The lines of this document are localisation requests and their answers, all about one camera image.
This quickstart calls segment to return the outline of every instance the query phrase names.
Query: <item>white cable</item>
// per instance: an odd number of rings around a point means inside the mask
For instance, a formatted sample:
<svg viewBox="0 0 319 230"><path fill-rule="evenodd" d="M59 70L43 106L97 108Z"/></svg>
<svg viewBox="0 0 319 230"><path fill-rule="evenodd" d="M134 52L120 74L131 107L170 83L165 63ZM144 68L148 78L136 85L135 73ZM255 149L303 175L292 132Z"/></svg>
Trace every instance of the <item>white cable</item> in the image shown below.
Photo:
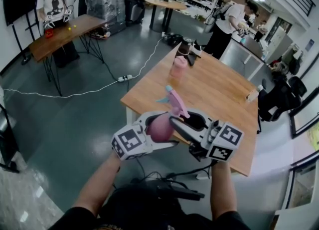
<svg viewBox="0 0 319 230"><path fill-rule="evenodd" d="M156 51L156 48L157 46L159 45L160 41L162 40L162 38L158 41L157 45L155 46L154 48L154 52L150 55L150 57L148 58L148 60L145 62L144 66L140 69L140 72L137 76L134 76L133 78L137 78L140 74L141 74L141 71L145 68L147 62L151 59L151 57L155 54L155 51ZM67 99L67 98L70 98L70 97L73 97L73 96L80 96L80 95L84 95L84 94L87 94L87 93L92 93L92 92L99 92L101 90L103 90L104 88L106 87L109 87L115 83L117 83L118 81L115 81L111 84L108 84L104 87L102 87L101 89L99 90L95 90L95 91L88 91L88 92L84 92L84 93L79 93L79 94L72 94L72 95L69 95L69 96L50 96L50 95L44 95L44 94L40 94L40 93L37 93L37 92L31 92L31 93L27 93L27 92L20 92L18 90L13 90L13 89L4 89L4 91L10 91L10 92L17 92L17 93L20 93L20 94L25 94L25 95L32 95L32 94L35 94L35 95L39 95L39 96L42 96L42 97L48 97L48 98L63 98L63 99Z"/></svg>
<svg viewBox="0 0 319 230"><path fill-rule="evenodd" d="M99 92L99 91L103 90L104 88L109 87L110 85L115 84L115 83L117 83L117 82L118 82L118 81L115 81L115 82L113 82L113 83L111 83L111 84L108 84L108 85L106 85L106 86L102 87L102 88L101 88L101 89L99 89L99 90L95 90L95 91L88 91L88 92L85 92L85 93L79 93L79 94L72 94L72 95L69 95L69 96L66 96L66 97L63 97L63 96L49 96L49 95L43 95L43 94L39 94L39 93L37 93L37 92L26 93L26 92L20 92L20 91L17 91L17 90L13 90L13 89L4 89L4 91L18 92L18 93L20 93L20 94L26 94L26 95L36 94L36 95L39 95L39 96L49 97L49 98L63 98L63 99L66 99L66 98L70 98L70 97L72 97L72 96L84 95L84 94L91 93L91 92Z"/></svg>
<svg viewBox="0 0 319 230"><path fill-rule="evenodd" d="M146 63L151 59L151 57L155 54L155 51L156 51L156 48L157 46L159 45L160 41L162 40L163 38L161 38L159 41L158 41L158 44L155 46L154 48L154 52L150 55L149 59L145 62L144 66L140 69L140 72L137 76L134 76L133 78L137 78L140 74L141 74L141 71L145 68L146 66Z"/></svg>

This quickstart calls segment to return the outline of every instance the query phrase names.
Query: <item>plastic-wrapped box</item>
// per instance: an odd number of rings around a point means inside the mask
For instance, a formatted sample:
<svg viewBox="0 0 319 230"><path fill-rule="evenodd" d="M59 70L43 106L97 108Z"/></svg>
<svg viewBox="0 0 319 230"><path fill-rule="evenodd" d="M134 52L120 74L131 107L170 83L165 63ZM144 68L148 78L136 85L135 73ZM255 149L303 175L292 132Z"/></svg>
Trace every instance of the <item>plastic-wrapped box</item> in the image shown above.
<svg viewBox="0 0 319 230"><path fill-rule="evenodd" d="M87 14L103 19L108 24L125 21L124 0L85 0Z"/></svg>

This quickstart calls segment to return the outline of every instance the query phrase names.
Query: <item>power strip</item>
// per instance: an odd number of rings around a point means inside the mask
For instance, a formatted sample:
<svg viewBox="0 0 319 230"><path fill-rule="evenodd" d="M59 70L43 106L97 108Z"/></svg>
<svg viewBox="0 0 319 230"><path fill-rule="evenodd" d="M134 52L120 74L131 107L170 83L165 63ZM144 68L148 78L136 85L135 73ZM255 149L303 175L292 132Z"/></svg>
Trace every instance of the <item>power strip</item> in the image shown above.
<svg viewBox="0 0 319 230"><path fill-rule="evenodd" d="M121 76L121 77L119 77L118 82L122 83L122 82L124 82L124 81L131 80L132 78L133 78L132 75Z"/></svg>

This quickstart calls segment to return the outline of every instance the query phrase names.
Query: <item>person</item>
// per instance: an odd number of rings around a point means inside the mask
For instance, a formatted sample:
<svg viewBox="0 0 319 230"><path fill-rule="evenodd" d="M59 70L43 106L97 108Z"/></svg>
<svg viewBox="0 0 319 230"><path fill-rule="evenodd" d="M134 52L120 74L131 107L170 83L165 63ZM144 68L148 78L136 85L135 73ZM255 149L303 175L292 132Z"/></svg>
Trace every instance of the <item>person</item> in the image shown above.
<svg viewBox="0 0 319 230"><path fill-rule="evenodd" d="M50 15L54 23L53 27L57 28L64 25L63 18L67 10L66 0L37 0L36 9L40 21L44 22ZM56 66L61 68L70 61L78 59L79 55L73 42L69 42L53 52L53 58Z"/></svg>
<svg viewBox="0 0 319 230"><path fill-rule="evenodd" d="M245 5L235 3L230 6L224 17L216 21L213 27L213 35L204 51L212 54L216 59L220 59L230 42L232 33L243 28L240 22L243 20L245 13L252 14L257 11L257 5L250 1L247 1Z"/></svg>
<svg viewBox="0 0 319 230"><path fill-rule="evenodd" d="M263 20L257 26L257 32L256 32L256 35L254 37L255 41L259 42L261 40L261 38L268 32L268 30L266 29L265 25L266 25L266 21Z"/></svg>
<svg viewBox="0 0 319 230"><path fill-rule="evenodd" d="M248 230L237 212L236 193L227 163L211 169L211 212L213 221L200 215L186 215L177 199L159 199L147 188L115 190L107 203L121 160L112 152L82 188L73 207L50 230Z"/></svg>
<svg viewBox="0 0 319 230"><path fill-rule="evenodd" d="M254 25L254 23L255 23L255 19L256 19L256 15L254 13L249 15L249 19L248 19L247 25L249 27L252 27Z"/></svg>

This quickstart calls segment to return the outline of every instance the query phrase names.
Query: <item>round table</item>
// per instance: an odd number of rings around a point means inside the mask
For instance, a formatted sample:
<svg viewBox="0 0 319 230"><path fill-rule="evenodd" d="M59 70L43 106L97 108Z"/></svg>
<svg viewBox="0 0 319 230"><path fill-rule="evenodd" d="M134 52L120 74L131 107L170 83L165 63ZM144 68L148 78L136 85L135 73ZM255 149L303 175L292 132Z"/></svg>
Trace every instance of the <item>round table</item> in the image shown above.
<svg viewBox="0 0 319 230"><path fill-rule="evenodd" d="M145 1L153 5L150 29L156 32L162 32L162 31L164 31L165 33L168 32L168 27L169 27L173 10L187 9L187 6L185 6L184 4L173 1L173 0L170 0L171 2L165 2L162 0L145 0ZM162 6L166 8L163 23L159 27L154 26L154 18L155 18L157 6Z"/></svg>

